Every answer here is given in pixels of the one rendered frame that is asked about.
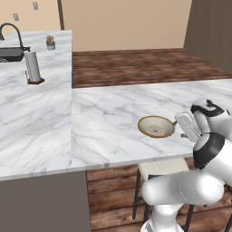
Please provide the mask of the small potted plant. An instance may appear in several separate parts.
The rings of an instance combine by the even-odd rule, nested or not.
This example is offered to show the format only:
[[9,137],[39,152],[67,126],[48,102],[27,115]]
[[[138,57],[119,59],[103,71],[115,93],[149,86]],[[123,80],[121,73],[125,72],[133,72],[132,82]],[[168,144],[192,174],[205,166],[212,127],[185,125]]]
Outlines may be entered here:
[[52,35],[46,36],[46,45],[47,45],[47,49],[50,51],[55,49],[55,41]]

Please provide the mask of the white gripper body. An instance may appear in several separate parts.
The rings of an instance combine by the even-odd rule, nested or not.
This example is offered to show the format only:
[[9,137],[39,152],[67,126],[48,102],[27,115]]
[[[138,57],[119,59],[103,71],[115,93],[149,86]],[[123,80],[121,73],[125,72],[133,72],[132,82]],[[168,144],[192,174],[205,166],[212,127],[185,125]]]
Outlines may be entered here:
[[199,139],[201,132],[190,112],[178,112],[175,115],[175,120],[191,142],[196,142]]

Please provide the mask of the cream bowl with brown rim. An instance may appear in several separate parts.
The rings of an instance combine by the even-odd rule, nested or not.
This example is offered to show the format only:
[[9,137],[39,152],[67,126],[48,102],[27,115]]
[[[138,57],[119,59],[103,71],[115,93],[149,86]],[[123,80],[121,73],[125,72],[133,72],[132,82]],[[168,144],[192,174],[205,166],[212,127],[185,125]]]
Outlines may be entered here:
[[175,132],[174,124],[160,116],[146,116],[138,121],[138,129],[151,138],[167,138]]

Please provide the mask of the black sink tap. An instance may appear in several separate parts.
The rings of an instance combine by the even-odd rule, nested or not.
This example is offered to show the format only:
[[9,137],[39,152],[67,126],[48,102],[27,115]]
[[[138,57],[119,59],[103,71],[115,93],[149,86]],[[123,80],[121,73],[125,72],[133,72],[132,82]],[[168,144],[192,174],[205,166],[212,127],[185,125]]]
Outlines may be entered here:
[[30,46],[29,46],[29,47],[24,47],[24,45],[23,45],[23,40],[22,40],[20,31],[19,31],[19,29],[16,27],[16,25],[14,25],[14,24],[11,24],[11,23],[3,23],[3,24],[0,25],[0,40],[3,41],[3,40],[5,39],[4,36],[3,36],[2,30],[3,30],[3,28],[4,28],[5,26],[7,26],[7,25],[12,26],[12,27],[16,30],[17,36],[18,36],[18,40],[19,40],[19,44],[20,44],[20,48],[21,48],[23,51],[31,52],[31,47],[30,47]]

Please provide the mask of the white paper towel roll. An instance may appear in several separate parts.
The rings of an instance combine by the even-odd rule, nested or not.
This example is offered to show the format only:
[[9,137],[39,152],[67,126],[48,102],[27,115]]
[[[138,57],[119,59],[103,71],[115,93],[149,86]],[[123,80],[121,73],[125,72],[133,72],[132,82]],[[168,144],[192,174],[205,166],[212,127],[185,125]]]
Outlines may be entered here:
[[27,70],[25,71],[28,84],[40,84],[44,82],[41,77],[36,52],[24,52],[24,58]]

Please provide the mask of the dark grey sink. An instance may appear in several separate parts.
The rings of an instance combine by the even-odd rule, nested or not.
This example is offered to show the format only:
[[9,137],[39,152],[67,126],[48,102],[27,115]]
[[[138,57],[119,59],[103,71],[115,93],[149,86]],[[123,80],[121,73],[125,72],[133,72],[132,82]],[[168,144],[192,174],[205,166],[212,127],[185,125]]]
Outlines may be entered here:
[[0,48],[0,58],[5,58],[8,62],[21,62],[24,51],[19,47]]

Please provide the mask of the grey counter cabinet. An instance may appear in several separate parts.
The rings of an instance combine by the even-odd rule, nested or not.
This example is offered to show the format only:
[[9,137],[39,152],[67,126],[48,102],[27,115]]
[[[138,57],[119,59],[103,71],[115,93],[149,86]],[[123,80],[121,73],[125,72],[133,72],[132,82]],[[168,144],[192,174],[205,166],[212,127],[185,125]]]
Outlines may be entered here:
[[86,173],[1,181],[0,232],[92,232]]

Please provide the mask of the black stool with cream seat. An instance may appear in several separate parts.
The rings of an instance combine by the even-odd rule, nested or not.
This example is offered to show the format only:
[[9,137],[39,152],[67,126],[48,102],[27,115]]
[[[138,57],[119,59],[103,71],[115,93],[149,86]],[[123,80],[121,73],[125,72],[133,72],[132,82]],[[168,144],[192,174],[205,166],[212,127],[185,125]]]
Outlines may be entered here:
[[228,222],[227,222],[227,226],[226,226],[224,232],[229,232],[231,226],[232,226],[232,214],[231,214],[231,216],[230,216],[230,218],[229,218],[229,220],[228,220]]
[[[161,175],[168,175],[171,173],[177,173],[181,171],[189,171],[187,162],[182,158],[159,160],[159,161],[152,161],[152,162],[145,162],[138,164],[132,219],[136,218],[138,202],[143,200],[142,196],[139,196],[140,177],[142,177],[143,180],[146,181],[148,179],[156,178]],[[148,220],[149,208],[150,207],[147,204],[145,204],[143,223],[145,223],[146,220]],[[188,208],[186,223],[185,225],[180,226],[180,232],[189,232],[189,225],[192,218],[193,209],[194,209],[194,205],[190,205]]]

